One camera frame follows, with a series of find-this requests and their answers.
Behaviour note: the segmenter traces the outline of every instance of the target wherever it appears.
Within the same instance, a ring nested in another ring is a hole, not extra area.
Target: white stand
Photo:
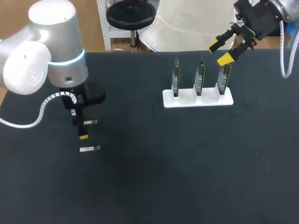
[[[214,88],[203,88],[200,97],[193,89],[179,89],[178,97],[173,96],[173,90],[163,91],[164,107],[194,107],[194,106],[224,106],[234,104],[230,89],[227,87],[224,95],[220,95],[217,84]]]

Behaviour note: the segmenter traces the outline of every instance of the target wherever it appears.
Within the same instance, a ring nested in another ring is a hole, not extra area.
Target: stool
[[[155,16],[155,7],[141,0],[119,1],[110,6],[106,13],[107,21],[111,26],[131,31],[131,47],[135,50],[136,37],[139,39],[137,30],[152,24]]]

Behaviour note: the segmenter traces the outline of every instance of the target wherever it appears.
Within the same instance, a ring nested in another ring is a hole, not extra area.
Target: white sheet
[[[236,0],[160,0],[153,24],[141,41],[153,51],[207,50],[235,22]],[[229,49],[233,38],[221,49]]]

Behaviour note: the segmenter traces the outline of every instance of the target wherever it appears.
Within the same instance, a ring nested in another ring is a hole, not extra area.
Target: white coiled cable
[[[283,78],[288,78],[290,76],[291,72],[292,72],[293,63],[294,63],[294,59],[295,59],[295,54],[296,54],[296,50],[297,50],[298,43],[299,43],[299,32],[296,35],[296,38],[295,38],[295,41],[294,41],[294,44],[293,44],[293,47],[292,47],[288,71],[287,71],[287,73],[285,73],[285,63],[284,63],[285,29],[284,29],[283,21],[280,21],[279,25],[280,25],[280,68],[281,68],[281,75],[282,75]]]
[[[74,94],[72,94],[70,92],[57,92],[57,93],[49,96],[48,98],[46,98],[43,101],[43,103],[41,105],[41,109],[39,111],[38,118],[32,124],[30,124],[30,125],[16,125],[16,124],[12,124],[12,123],[10,123],[8,121],[3,120],[2,118],[0,118],[0,122],[2,124],[5,124],[5,125],[10,126],[10,127],[15,127],[15,128],[31,128],[31,127],[34,127],[34,126],[38,125],[41,122],[41,120],[43,118],[43,112],[44,112],[44,109],[45,109],[47,103],[50,102],[52,99],[54,99],[56,97],[60,97],[60,96],[69,96],[71,98],[71,100],[73,101],[74,104],[77,103],[77,99],[76,99],[76,97],[75,97]]]

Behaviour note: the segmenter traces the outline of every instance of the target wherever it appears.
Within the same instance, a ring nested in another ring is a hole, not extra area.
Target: black tabletop
[[[86,109],[99,123],[80,141],[60,99],[40,125],[0,125],[1,224],[296,224],[299,221],[299,66],[284,80],[279,51],[233,64],[234,105],[164,108],[173,59],[180,88],[196,61],[213,87],[224,52],[87,54],[107,99]],[[8,93],[0,116],[27,124],[57,88]],[[80,153],[81,146],[101,150]]]

